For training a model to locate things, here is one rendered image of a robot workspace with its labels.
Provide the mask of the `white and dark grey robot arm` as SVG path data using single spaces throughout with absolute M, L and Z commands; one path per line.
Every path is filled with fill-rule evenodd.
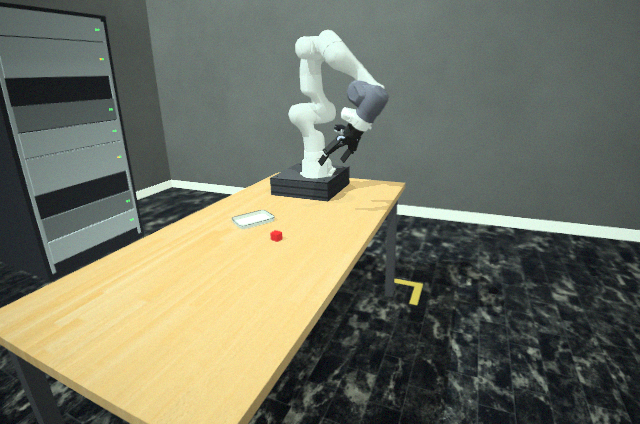
M 289 111 L 290 121 L 299 128 L 303 136 L 305 152 L 300 174 L 306 178 L 330 177 L 336 170 L 329 158 L 323 166 L 318 163 L 324 153 L 325 140 L 324 135 L 315 130 L 314 124 L 333 121 L 336 116 L 335 106 L 329 103 L 323 91 L 323 61 L 355 79 L 348 87 L 347 97 L 357 109 L 343 108 L 341 118 L 357 130 L 371 129 L 389 98 L 384 86 L 373 79 L 333 31 L 323 31 L 319 36 L 320 38 L 301 37 L 296 43 L 296 53 L 301 59 L 301 91 L 313 103 L 294 105 Z

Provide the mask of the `red block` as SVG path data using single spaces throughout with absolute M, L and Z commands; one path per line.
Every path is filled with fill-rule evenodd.
M 283 239 L 282 238 L 282 232 L 277 231 L 277 230 L 271 232 L 270 235 L 271 235 L 271 240 L 276 241 L 276 242 L 278 242 L 278 241 Z

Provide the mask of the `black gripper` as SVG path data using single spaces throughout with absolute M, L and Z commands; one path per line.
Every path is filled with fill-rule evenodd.
M 328 157 L 329 157 L 329 155 L 331 153 L 333 153 L 338 148 L 343 147 L 344 145 L 348 145 L 348 149 L 345 151 L 345 153 L 340 158 L 341 161 L 343 163 L 345 163 L 345 161 L 348 159 L 348 157 L 351 155 L 351 153 L 353 154 L 354 153 L 353 151 L 356 151 L 358 143 L 359 143 L 359 140 L 361 139 L 361 135 L 363 133 L 364 133 L 364 131 L 357 130 L 355 127 L 353 127 L 352 124 L 348 123 L 348 125 L 344 129 L 344 135 L 343 136 L 338 135 L 330 144 L 328 144 L 323 149 L 324 153 L 321 156 L 321 158 L 319 159 L 318 163 L 321 166 L 323 166 L 323 164 L 328 159 Z

